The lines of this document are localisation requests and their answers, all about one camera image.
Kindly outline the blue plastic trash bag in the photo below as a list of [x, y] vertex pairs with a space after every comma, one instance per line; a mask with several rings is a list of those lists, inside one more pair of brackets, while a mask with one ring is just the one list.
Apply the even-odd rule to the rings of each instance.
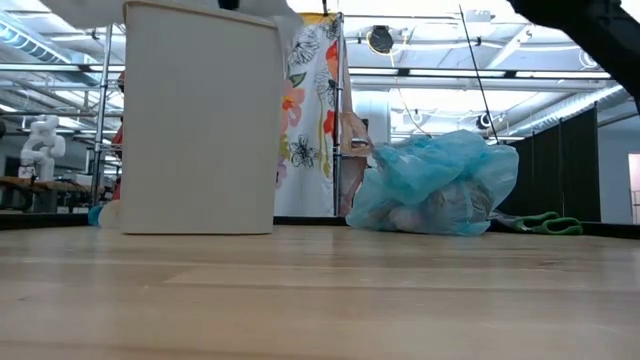
[[379, 144], [346, 223], [355, 228], [479, 236], [514, 189], [517, 151], [459, 130]]

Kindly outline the white plastic trash bin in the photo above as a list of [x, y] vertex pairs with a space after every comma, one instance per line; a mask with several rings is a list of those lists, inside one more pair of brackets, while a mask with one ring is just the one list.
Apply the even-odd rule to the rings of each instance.
[[120, 228], [267, 234], [283, 55], [274, 22], [187, 0], [125, 0]]

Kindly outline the white plastic trash bag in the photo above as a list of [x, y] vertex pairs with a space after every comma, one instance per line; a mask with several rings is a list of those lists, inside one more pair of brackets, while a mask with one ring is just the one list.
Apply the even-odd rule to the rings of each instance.
[[40, 0], [77, 28], [124, 24], [123, 7], [129, 1], [179, 5], [198, 10], [228, 10], [272, 20], [278, 27], [283, 54], [287, 56], [304, 26], [302, 17], [286, 0]]

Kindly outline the pink hanging cloth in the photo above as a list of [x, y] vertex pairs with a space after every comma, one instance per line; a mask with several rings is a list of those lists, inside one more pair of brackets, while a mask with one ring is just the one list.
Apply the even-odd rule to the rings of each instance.
[[367, 167], [367, 156], [371, 153], [371, 138], [367, 127], [353, 109], [351, 79], [347, 60], [347, 49], [342, 50], [343, 90], [340, 111], [340, 207], [339, 215], [346, 217], [353, 207]]

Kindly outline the floral print curtain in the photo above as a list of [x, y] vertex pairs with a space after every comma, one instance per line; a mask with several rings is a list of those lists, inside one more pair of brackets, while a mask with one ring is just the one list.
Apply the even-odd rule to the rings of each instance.
[[334, 214], [334, 146], [341, 18], [302, 15], [304, 26], [287, 60], [282, 97], [274, 214]]

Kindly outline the metal rolling rack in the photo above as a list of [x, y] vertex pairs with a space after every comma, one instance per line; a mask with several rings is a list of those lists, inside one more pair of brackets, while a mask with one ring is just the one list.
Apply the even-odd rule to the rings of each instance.
[[[280, 42], [280, 46], [281, 46], [281, 52], [282, 52], [282, 55], [283, 55], [283, 74], [284, 74], [284, 91], [285, 91], [285, 82], [286, 82], [286, 80], [287, 80], [287, 78], [288, 78], [287, 60], [288, 60], [288, 57], [289, 57], [289, 55], [290, 55], [290, 53], [291, 53], [291, 51], [292, 51], [292, 49], [293, 49], [294, 45], [293, 45], [293, 47], [291, 48], [291, 51], [290, 51], [290, 53], [289, 53], [287, 56], [285, 56], [285, 55], [283, 54], [283, 48], [282, 48], [281, 42]], [[341, 70], [341, 65], [342, 65], [342, 60], [341, 60], [341, 58], [342, 58], [342, 50], [343, 50], [344, 48], [345, 48], [345, 47], [344, 47], [343, 42], [342, 42], [342, 34], [341, 34], [341, 35], [340, 35], [340, 45], [339, 45], [339, 50], [340, 50], [340, 65], [339, 65], [339, 75], [338, 75], [338, 89], [337, 89], [336, 119], [337, 119], [337, 117], [338, 117], [338, 116], [340, 116], [340, 111], [341, 111], [341, 108], [342, 108], [341, 95], [342, 95], [342, 90], [343, 90], [343, 71]], [[339, 127], [338, 127], [338, 124], [337, 124], [337, 121], [336, 121], [336, 133], [335, 133], [335, 136], [334, 136], [334, 139], [335, 139], [335, 146], [336, 146], [336, 134], [337, 134], [337, 132], [338, 132], [338, 129], [339, 129]], [[122, 175], [123, 175], [123, 138], [124, 138], [124, 134], [123, 134], [122, 141], [121, 141], [121, 146], [122, 146]], [[122, 176], [121, 176], [121, 184], [120, 184], [120, 197], [119, 197], [119, 199], [118, 199], [118, 200], [120, 200], [120, 201], [121, 201], [121, 185], [122, 185]]]

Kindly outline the thin black slanted pole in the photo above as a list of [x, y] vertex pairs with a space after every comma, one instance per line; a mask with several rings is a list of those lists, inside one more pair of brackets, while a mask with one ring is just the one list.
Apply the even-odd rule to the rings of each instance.
[[473, 50], [473, 45], [471, 44], [471, 37], [470, 37], [469, 29], [468, 29], [468, 26], [467, 26], [467, 22], [466, 22], [466, 15], [465, 15], [465, 12], [464, 12], [464, 9], [463, 9], [461, 3], [458, 3], [458, 9], [459, 9], [459, 12], [460, 12], [461, 22], [462, 22], [464, 33], [465, 33], [467, 46], [468, 46], [468, 49], [469, 49], [469, 52], [470, 52], [470, 56], [471, 56], [471, 60], [472, 60], [472, 64], [473, 64], [473, 68], [474, 68], [474, 72], [475, 72], [475, 77], [476, 77], [476, 80], [478, 82], [478, 86], [479, 86], [479, 89], [480, 89], [480, 92], [481, 92], [481, 96], [482, 96], [482, 99], [483, 99], [486, 119], [489, 121], [489, 126], [490, 126], [491, 131], [493, 132], [493, 138], [494, 138], [494, 140], [496, 142], [496, 145], [499, 145], [500, 144], [500, 140], [499, 140], [499, 137], [497, 135], [497, 131], [496, 131], [496, 128], [495, 128], [495, 125], [494, 125], [494, 122], [493, 122], [493, 117], [492, 117], [490, 108], [488, 106], [486, 93], [485, 93], [484, 86], [483, 86], [483, 83], [482, 83], [482, 77], [480, 75], [480, 71], [479, 71], [479, 68], [478, 68], [477, 61], [476, 61], [475, 53], [474, 53], [474, 50]]

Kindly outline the white paper towel roll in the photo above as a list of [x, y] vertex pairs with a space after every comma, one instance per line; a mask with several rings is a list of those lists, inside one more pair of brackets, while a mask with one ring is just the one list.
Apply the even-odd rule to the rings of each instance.
[[121, 201], [113, 200], [105, 204], [98, 216], [98, 225], [102, 229], [119, 230], [121, 224]]

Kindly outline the wooden workbench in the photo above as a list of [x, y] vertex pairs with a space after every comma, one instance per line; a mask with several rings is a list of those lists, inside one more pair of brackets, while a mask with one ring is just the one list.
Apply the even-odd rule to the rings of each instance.
[[20, 213], [86, 213], [93, 204], [91, 186], [70, 179], [36, 181], [0, 177], [0, 211]]

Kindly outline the black partition wall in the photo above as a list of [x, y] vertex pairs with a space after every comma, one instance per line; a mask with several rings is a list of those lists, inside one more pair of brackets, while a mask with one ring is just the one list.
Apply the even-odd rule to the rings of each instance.
[[517, 216], [556, 212], [580, 221], [601, 220], [594, 108], [511, 146], [519, 155], [517, 183], [500, 211]]

